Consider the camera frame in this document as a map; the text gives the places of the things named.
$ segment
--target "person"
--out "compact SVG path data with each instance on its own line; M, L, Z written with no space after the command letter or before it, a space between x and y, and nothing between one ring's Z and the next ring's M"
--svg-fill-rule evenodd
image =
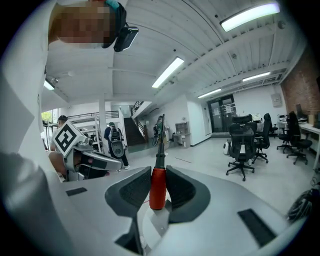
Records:
M44 1L25 20L0 61L0 106L7 109L2 111L0 118L12 120L13 127L21 127L23 123L23 129L18 131L21 134L14 143L9 136L4 136L0 148L4 153L15 152L33 160L50 177L53 167L63 161L62 154L50 153L55 156L50 164L45 151L35 153L37 148L43 147L39 136L43 131L41 95L49 45L61 41L79 48L107 48L115 41L122 26L116 19L116 12L125 12L114 0L82 0L69 5L58 2L63 3L61 0ZM10 134L10 126L5 126L1 133Z
M108 141L108 146L109 146L109 150L110 150L110 155L115 158L115 159L118 159L118 157L115 156L115 153L113 152L112 150L112 147L111 147L111 140L109 138L109 135L110 135L110 132L111 132L111 129L114 129L116 128L122 138L123 138L123 135L122 135L122 132L119 128L116 127L115 123L114 122L110 122L109 123L109 126L104 130L104 138ZM122 159L122 162L123 162L123 165L124 165L124 169L125 170L128 170L130 168L130 165L128 163L128 160L127 160L127 156L126 156L126 152L123 152L123 155L120 157Z
M158 130L158 136L159 136L157 145L159 145L161 143L161 135L162 134L163 134L163 144L166 145L168 141L167 141L166 133L165 132L163 133L163 129L165 128L165 126L163 124L163 116L162 115L159 115L159 117L158 117L158 120L156 122L156 128Z
M59 116L58 128L52 133L52 136L49 142L50 151L56 151L58 153L60 152L60 150L57 148L56 144L54 143L54 138L58 134L58 132L60 131L60 128L65 124L66 121L67 121L67 117L65 115Z

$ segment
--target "white desk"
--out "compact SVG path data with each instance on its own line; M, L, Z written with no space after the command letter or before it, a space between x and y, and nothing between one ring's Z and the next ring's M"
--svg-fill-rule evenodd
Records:
M280 130L280 125L285 128L287 128L288 123L287 122L280 122L278 121L278 134L279 134L279 130ZM315 156L315 161L313 164L313 169L316 170L317 169L317 164L318 164L318 160L319 160L319 155L320 155L320 129L318 128L314 128L311 124L309 123L301 123L299 124L300 129L306 130L310 133L314 133L314 134L318 134L319 135L319 139L318 139L318 145L316 148L316 156Z

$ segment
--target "glass door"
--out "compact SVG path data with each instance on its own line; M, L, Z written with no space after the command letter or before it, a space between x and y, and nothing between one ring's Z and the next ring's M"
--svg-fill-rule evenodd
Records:
M232 124L232 117L236 116L237 110L232 95L216 98L208 101L208 108L213 133L226 133Z

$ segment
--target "gray floor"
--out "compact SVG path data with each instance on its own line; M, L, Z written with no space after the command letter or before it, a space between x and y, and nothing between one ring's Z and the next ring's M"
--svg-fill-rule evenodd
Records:
M310 152L306 152L308 165L303 161L293 165L294 157L287 159L282 150L276 149L276 146L281 145L282 142L277 138L270 138L270 147L263 151L267 153L269 163L258 158L252 165L255 167L255 173L247 171L246 181L242 181L240 170L230 172L229 176L226 176L228 162L231 162L232 158L223 154L225 142L225 138L212 138L196 147L169 148L165 164L238 183L283 215L302 192L310 189L315 159ZM143 166L154 167L155 163L156 157L149 155L129 160L131 169Z

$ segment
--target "computer monitor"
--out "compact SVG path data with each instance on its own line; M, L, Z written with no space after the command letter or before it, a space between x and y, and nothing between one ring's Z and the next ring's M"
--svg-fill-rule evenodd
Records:
M304 113L302 112L302 108L301 108L301 105L298 104L298 105L295 105L295 108L296 108L296 117L299 119L299 118L303 118L304 117Z

